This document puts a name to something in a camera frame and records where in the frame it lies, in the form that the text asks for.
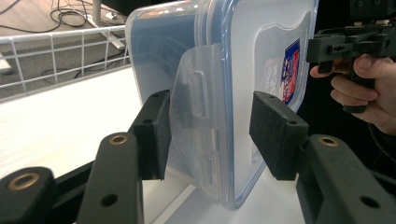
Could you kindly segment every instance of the human hand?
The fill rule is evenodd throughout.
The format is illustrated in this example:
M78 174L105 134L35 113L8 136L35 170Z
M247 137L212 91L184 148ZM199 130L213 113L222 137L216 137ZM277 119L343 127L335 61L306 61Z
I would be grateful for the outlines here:
M359 77L375 78L374 89L356 84L348 79L350 62L334 61L332 73L341 73L332 79L332 98L341 105L366 105L358 119L373 123L382 133L396 136L396 63L390 58L378 59L363 54L356 59L353 68ZM326 77L315 66L312 77Z

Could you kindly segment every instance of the clear plastic container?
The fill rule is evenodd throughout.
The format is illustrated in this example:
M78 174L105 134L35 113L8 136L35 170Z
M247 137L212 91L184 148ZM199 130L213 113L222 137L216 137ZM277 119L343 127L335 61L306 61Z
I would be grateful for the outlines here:
M168 168L239 208L265 167L248 134L254 91L294 111L318 0L197 0L139 8L126 24L142 102L171 90Z

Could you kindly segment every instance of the white tabletop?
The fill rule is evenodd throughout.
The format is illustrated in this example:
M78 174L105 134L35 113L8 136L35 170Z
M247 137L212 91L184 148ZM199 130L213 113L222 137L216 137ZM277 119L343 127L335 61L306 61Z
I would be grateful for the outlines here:
M0 178L28 166L57 177L92 161L100 141L126 132L140 107L130 67L0 104ZM144 200L146 223L304 223L295 183L267 169L237 211L169 173L144 181Z

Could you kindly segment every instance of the white wire rack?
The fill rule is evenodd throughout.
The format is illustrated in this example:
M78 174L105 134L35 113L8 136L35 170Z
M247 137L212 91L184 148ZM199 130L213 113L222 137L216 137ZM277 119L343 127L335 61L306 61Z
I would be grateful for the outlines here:
M122 25L0 37L0 63L12 68L0 74L0 102L130 66L127 49L112 46L125 42L124 30Z

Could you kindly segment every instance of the container sticker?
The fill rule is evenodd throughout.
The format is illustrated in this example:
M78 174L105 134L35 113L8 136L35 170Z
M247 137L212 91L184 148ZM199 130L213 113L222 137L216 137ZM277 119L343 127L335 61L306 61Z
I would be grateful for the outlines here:
M282 78L280 80L280 94L282 101L288 105L293 98L296 89L300 61L300 39L297 39L285 49L285 59L283 60Z

